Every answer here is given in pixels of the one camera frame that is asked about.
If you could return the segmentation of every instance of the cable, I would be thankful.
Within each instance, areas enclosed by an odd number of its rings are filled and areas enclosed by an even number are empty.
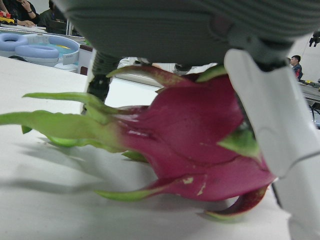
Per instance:
[[[27,62],[27,60],[25,60],[23,57],[20,57],[20,56],[16,56],[16,55],[13,55],[13,56],[9,56],[8,57],[9,59],[17,59],[17,60],[20,60],[20,61],[23,61],[23,62]]]

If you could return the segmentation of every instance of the dragon fruit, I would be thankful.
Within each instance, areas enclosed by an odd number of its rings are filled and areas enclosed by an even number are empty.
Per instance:
[[[127,66],[107,77],[118,73],[144,74],[164,88],[150,106],[120,108],[106,106],[87,93],[28,93],[25,97],[82,102],[86,115],[13,112],[0,115],[0,125],[21,125],[23,133],[35,129],[62,146],[93,145],[124,152],[148,162],[158,177],[137,191],[96,191],[105,198],[136,201],[176,194],[220,201],[240,196],[224,211],[206,211],[222,219],[246,212],[261,201],[275,176],[244,122],[223,66],[185,76],[152,66]]]

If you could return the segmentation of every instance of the wall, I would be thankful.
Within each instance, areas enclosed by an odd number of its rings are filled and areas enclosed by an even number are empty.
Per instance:
[[[49,9],[49,0],[28,0],[28,1],[33,4],[38,14]]]
[[[320,79],[320,43],[316,47],[314,47],[314,44],[309,47],[309,40],[312,36],[313,33],[310,33],[298,39],[292,46],[288,57],[300,55],[303,72],[301,79],[317,82]]]

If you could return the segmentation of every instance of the desk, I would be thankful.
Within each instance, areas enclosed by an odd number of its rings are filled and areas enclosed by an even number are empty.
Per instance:
[[[320,103],[320,91],[318,88],[313,86],[305,85],[303,83],[299,83],[303,96],[310,101]]]
[[[86,77],[0,57],[0,113],[45,109],[79,113],[80,104],[21,98],[29,92],[85,89]],[[115,79],[111,105],[149,104],[154,88]],[[222,223],[202,214],[226,202],[197,202],[159,195],[117,202],[93,190],[135,190],[156,179],[147,164],[91,146],[51,145],[36,131],[0,126],[1,240],[289,240],[289,215],[269,189],[244,217]]]

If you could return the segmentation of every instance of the person in background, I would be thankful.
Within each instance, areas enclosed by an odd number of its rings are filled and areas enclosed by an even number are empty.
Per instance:
[[[27,0],[3,0],[10,14],[17,16],[17,24],[33,27],[39,22],[39,14],[35,7]]]
[[[55,8],[56,5],[50,0],[49,1],[49,9],[42,12],[39,15],[39,22],[38,22],[38,26],[39,27],[47,27],[50,23],[50,21],[56,21],[56,17],[55,17]]]
[[[302,73],[302,66],[299,64],[301,57],[299,55],[294,55],[291,57],[290,64],[293,66],[293,71],[295,77],[300,80],[303,73]]]

